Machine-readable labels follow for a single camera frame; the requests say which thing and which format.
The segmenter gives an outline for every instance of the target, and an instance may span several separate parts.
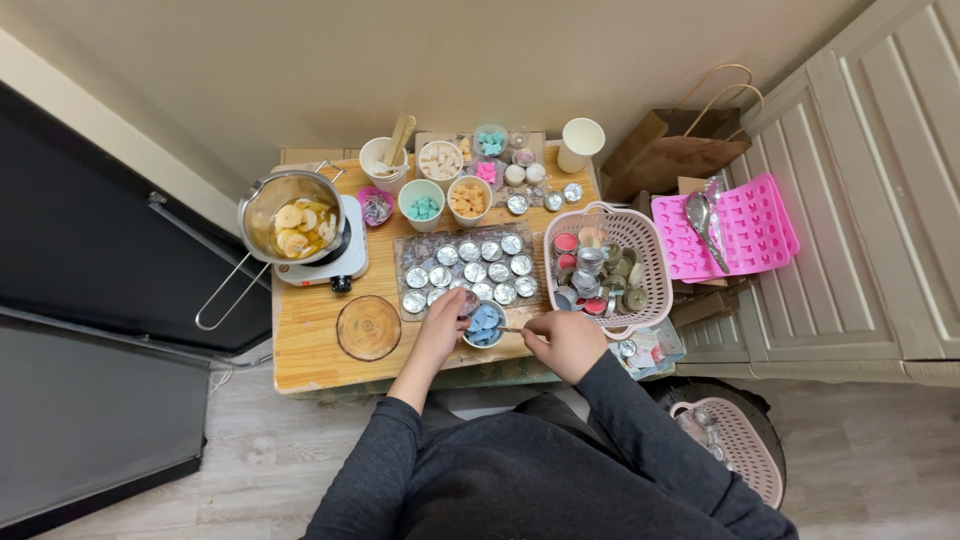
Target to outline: person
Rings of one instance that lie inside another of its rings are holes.
[[[304,540],[798,538],[630,378],[580,313],[532,319],[522,335],[587,400],[599,431],[551,395],[468,422],[424,409],[469,325],[457,317],[464,299],[452,289],[430,308]]]

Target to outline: wooden table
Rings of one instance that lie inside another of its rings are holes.
[[[546,148],[547,180],[551,188],[563,189],[571,182],[584,189],[584,196],[576,204],[567,204],[562,211],[582,209],[587,203],[596,201],[594,190],[587,170],[567,174],[557,166],[557,146]],[[355,195],[357,190],[370,185],[370,180],[360,168],[358,160],[344,160],[336,163],[347,170],[337,181],[337,189],[343,195]],[[407,173],[409,180],[414,178],[414,170]],[[540,270],[538,277],[541,286],[545,286],[543,275],[543,232],[556,217],[543,208],[530,208],[524,215],[511,215],[506,208],[494,207],[484,217],[481,226],[526,219],[534,233],[535,256]],[[458,229],[449,209],[444,209],[439,231]],[[353,281],[353,290],[346,295],[334,294],[327,284],[311,286],[293,286],[273,278],[273,323],[274,323],[274,387],[281,394],[294,394],[311,390],[320,390],[395,377],[413,347],[420,323],[401,323],[402,336],[396,349],[389,355],[373,361],[356,360],[340,348],[337,343],[336,320],[340,310],[351,300],[365,295],[376,295],[386,299],[399,310],[399,297],[396,288],[396,270],[394,267],[394,239],[416,234],[399,209],[379,227],[367,227],[367,251],[370,267],[360,278]],[[538,306],[507,309],[507,318],[511,326],[522,326],[527,320],[550,310],[549,303]],[[459,343],[447,358],[442,369],[470,366],[508,358],[529,356],[519,334],[508,333],[496,347],[474,349],[466,343]]]

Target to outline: dark pants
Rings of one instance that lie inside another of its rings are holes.
[[[586,422],[581,420],[577,413],[570,408],[570,405],[553,394],[534,396],[515,406],[514,412],[539,418],[566,430],[593,448],[622,463],[620,457],[605,444],[604,439],[597,435],[597,432]],[[423,423],[423,438],[427,441],[427,444],[430,444],[445,430],[465,422],[464,419],[450,412],[444,404],[429,394],[427,394],[426,402],[423,404],[423,414],[420,419]]]

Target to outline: pink silicone mold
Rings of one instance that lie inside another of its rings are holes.
[[[702,282],[772,270],[790,262],[800,250],[769,173],[727,191],[717,203],[730,274],[720,270],[707,245],[690,226],[685,203],[686,195],[658,197],[651,203],[667,270],[674,280]]]

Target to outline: hot plate knob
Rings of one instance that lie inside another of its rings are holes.
[[[330,286],[333,288],[333,292],[346,294],[353,288],[353,277],[334,276],[330,278]]]

